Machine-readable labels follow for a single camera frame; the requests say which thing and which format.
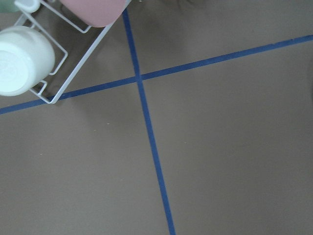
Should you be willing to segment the pink cup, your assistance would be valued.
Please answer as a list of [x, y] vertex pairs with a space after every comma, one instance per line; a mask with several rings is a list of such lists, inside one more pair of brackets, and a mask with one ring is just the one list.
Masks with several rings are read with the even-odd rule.
[[93, 27], [105, 27], [119, 18], [125, 0], [61, 0], [74, 15]]

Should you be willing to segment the white cup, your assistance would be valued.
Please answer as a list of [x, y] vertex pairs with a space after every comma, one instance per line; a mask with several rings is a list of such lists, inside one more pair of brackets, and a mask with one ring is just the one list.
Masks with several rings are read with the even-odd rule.
[[55, 65], [55, 52], [48, 39], [27, 26], [0, 32], [0, 94], [25, 93], [45, 79]]

